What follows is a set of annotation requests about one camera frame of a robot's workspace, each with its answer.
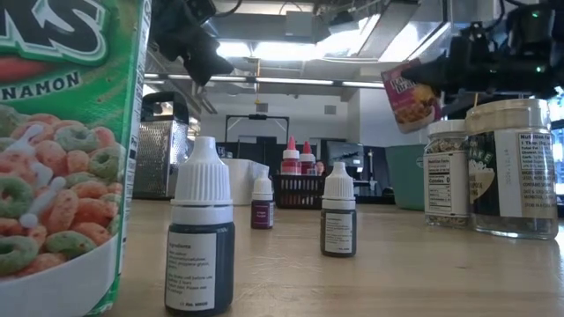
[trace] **red squeeze bottle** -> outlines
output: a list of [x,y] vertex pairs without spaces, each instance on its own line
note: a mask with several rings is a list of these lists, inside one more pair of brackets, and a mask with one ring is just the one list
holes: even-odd
[[309,142],[303,144],[303,153],[300,154],[301,174],[315,175],[315,156],[311,153]]
[[282,152],[282,175],[301,175],[300,153],[296,150],[296,140],[290,136],[288,148]]

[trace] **green bin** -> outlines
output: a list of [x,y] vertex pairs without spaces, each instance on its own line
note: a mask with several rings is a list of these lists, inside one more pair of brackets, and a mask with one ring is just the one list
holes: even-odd
[[402,209],[424,210],[423,154],[424,144],[386,148],[386,160],[394,188],[396,205]]

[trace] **cereal box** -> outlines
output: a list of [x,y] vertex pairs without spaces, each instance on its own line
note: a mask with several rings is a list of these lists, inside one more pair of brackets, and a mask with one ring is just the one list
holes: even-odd
[[151,0],[0,1],[0,315],[115,301]]
[[419,65],[419,59],[401,64],[382,73],[384,88],[402,133],[425,128],[441,118],[439,101],[427,85],[418,85],[401,76],[402,70]]

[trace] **black basket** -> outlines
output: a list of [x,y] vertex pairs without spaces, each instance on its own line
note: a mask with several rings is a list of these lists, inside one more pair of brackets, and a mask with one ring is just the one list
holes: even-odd
[[274,200],[281,209],[322,208],[325,177],[274,175]]

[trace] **wooden table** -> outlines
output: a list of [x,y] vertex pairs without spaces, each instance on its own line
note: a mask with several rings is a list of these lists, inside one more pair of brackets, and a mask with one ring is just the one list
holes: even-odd
[[[319,211],[277,210],[269,231],[250,229],[249,208],[234,213],[235,296],[226,316],[564,316],[558,239],[428,227],[421,212],[363,205],[358,253],[336,259],[320,254]],[[134,202],[120,295],[106,316],[166,316],[169,221],[168,203]]]

